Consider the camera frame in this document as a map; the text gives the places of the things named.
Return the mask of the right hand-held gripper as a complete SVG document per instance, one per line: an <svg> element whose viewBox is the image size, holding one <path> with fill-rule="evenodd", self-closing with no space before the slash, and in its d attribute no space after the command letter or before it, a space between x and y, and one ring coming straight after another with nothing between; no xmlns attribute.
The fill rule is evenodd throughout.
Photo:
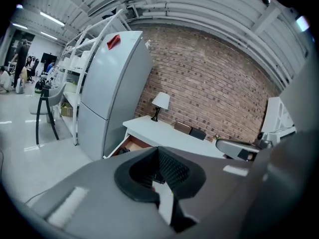
<svg viewBox="0 0 319 239"><path fill-rule="evenodd" d="M273 146L265 132L260 132L257 135L254 144L231 139L218 139L215 145L226 158L245 161L253 161L259 152L259 148L271 148Z"/></svg>

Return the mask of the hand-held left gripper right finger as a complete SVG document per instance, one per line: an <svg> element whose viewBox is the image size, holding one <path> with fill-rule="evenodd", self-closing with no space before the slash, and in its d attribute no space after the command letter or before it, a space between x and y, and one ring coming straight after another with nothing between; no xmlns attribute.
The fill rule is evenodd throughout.
<svg viewBox="0 0 319 239"><path fill-rule="evenodd" d="M222 206L252 163L158 147L158 238L184 231Z"/></svg>

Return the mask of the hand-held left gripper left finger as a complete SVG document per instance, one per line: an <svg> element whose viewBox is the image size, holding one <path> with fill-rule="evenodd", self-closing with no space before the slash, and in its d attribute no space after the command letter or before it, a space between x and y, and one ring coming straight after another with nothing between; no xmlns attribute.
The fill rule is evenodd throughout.
<svg viewBox="0 0 319 239"><path fill-rule="evenodd" d="M138 202L115 182L117 168L151 154L146 148L91 162L48 189L28 215L46 238L167 239L175 231L156 203Z"/></svg>

